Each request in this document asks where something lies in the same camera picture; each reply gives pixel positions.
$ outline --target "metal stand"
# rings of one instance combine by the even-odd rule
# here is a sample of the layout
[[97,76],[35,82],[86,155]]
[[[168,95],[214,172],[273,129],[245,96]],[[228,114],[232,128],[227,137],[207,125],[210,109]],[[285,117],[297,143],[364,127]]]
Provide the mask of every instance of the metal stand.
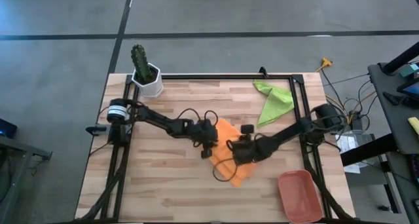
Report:
[[[6,156],[13,156],[17,160],[16,168],[12,175],[12,185],[8,189],[5,199],[0,203],[0,223],[7,223],[9,215],[14,210],[22,179],[25,171],[29,167],[32,156],[36,155],[40,156],[43,160],[50,160],[52,152],[38,149],[34,146],[26,145],[2,136],[0,136],[0,149],[4,149],[5,151],[13,150],[13,152],[7,152]],[[2,164],[5,164],[5,160],[6,158],[3,157]]]

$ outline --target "cactus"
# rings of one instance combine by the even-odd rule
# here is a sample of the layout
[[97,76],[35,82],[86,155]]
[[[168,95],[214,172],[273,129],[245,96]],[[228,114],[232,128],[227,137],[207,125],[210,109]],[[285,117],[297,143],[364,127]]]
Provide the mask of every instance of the cactus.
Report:
[[131,59],[136,68],[137,80],[141,84],[147,84],[154,81],[143,46],[134,45],[132,47]]

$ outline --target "towel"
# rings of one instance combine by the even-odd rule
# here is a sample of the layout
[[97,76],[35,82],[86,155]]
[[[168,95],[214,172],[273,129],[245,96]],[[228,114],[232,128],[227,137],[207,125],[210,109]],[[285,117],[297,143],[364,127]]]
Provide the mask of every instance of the towel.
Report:
[[258,79],[254,80],[253,85],[260,93],[268,96],[263,105],[257,127],[268,125],[294,109],[291,91],[273,86]]
[[231,159],[233,154],[231,150],[227,147],[227,140],[238,141],[238,138],[242,135],[239,130],[233,127],[229,122],[224,119],[220,119],[215,125],[218,133],[218,144],[212,148],[212,156],[209,158],[211,163],[215,166],[220,161],[226,160],[217,165],[216,169],[218,172],[225,178],[229,179],[230,183],[239,187],[242,181],[250,176],[252,172],[256,169],[255,163],[243,164],[237,167],[237,171],[234,174],[236,169],[236,164]]

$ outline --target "yellow cable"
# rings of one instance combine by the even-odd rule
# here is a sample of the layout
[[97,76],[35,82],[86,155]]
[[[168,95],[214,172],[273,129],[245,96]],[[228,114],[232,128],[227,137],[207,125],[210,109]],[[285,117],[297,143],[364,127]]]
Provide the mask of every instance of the yellow cable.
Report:
[[346,117],[346,122],[349,122],[348,113],[346,112],[345,108],[343,108],[343,105],[341,105],[339,102],[337,102],[335,99],[333,99],[332,97],[330,97],[328,95],[326,95],[326,98],[329,98],[331,101],[333,101],[336,104],[336,106],[343,111],[343,113],[345,114],[345,117]]
[[[370,96],[372,96],[373,94],[375,93],[375,91],[373,91],[373,92],[371,92],[371,94],[369,94],[368,96],[365,96],[355,107],[354,107],[354,110],[353,111],[355,111],[356,110],[356,108],[358,107],[358,106],[360,106],[361,105],[361,103],[362,103],[362,101],[364,101],[364,100],[366,100],[368,97],[370,97]],[[350,117],[349,117],[349,121],[348,121],[348,124],[349,123],[351,123],[352,122],[352,118],[354,117],[354,115],[352,114]]]

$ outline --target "green cloth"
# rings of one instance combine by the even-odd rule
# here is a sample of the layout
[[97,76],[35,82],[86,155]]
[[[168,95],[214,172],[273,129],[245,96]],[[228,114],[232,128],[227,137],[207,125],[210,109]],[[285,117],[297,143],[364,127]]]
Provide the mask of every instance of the green cloth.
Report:
[[291,91],[273,86],[261,80],[255,79],[255,88],[262,94],[267,95],[263,105],[261,116],[257,122],[257,127],[268,125],[282,115],[294,109],[293,95]]

